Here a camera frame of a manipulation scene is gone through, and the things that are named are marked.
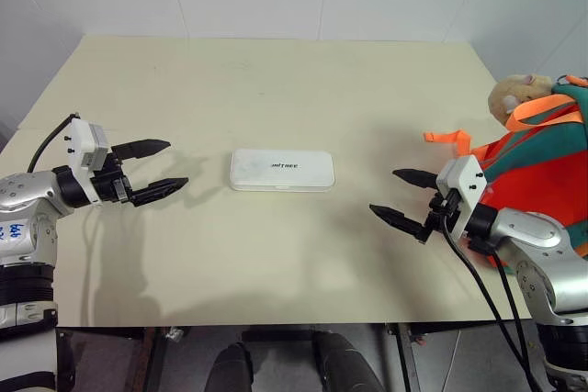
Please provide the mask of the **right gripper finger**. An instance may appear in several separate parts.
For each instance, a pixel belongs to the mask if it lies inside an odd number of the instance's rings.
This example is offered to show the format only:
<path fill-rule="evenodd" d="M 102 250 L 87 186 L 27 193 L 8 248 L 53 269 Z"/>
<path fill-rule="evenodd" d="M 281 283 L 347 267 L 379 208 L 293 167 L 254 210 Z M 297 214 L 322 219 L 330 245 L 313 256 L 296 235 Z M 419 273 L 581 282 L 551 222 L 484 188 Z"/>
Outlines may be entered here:
<path fill-rule="evenodd" d="M 406 218 L 405 215 L 398 210 L 374 204 L 370 204 L 369 208 L 378 218 L 396 230 L 400 230 L 410 235 L 419 235 L 424 230 L 424 226 L 421 223 Z"/>
<path fill-rule="evenodd" d="M 438 189 L 436 183 L 437 175 L 427 171 L 405 168 L 393 170 L 392 174 L 410 185 L 415 185 L 420 188 Z"/>

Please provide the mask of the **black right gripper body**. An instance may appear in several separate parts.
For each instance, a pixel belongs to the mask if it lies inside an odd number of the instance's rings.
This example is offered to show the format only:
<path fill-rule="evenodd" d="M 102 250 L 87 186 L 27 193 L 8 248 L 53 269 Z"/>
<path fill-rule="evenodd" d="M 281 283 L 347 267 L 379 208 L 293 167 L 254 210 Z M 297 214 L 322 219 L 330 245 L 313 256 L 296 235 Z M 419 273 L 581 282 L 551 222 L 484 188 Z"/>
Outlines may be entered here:
<path fill-rule="evenodd" d="M 416 234 L 416 239 L 426 243 L 434 231 L 451 232 L 460 215 L 458 205 L 461 201 L 462 198 L 457 189 L 450 189 L 445 196 L 440 191 L 436 191 L 429 202 L 430 210 L 423 226 Z"/>

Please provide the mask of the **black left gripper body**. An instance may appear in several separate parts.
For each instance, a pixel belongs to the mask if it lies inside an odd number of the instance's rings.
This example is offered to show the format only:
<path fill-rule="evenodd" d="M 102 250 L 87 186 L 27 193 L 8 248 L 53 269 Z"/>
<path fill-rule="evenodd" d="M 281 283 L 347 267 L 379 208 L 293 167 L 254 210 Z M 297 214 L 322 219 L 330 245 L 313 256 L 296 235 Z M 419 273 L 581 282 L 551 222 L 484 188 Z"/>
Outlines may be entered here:
<path fill-rule="evenodd" d="M 122 162 L 129 159 L 130 150 L 125 146 L 113 146 L 100 170 L 94 171 L 91 183 L 101 201 L 130 202 L 132 189 L 122 170 Z"/>

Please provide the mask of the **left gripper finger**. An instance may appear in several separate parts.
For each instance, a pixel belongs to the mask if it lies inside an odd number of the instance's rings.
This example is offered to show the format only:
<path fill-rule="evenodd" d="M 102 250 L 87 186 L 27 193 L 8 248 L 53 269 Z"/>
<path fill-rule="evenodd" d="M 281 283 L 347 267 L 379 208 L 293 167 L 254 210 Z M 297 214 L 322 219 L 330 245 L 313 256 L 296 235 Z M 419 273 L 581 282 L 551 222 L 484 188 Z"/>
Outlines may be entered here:
<path fill-rule="evenodd" d="M 170 146 L 171 143 L 165 140 L 147 139 L 114 145 L 111 147 L 111 151 L 119 162 L 123 162 L 128 159 L 141 159 L 152 156 Z"/>
<path fill-rule="evenodd" d="M 151 204 L 152 202 L 164 199 L 179 191 L 188 183 L 187 177 L 165 178 L 148 184 L 140 190 L 133 190 L 130 194 L 130 202 L 135 207 Z"/>

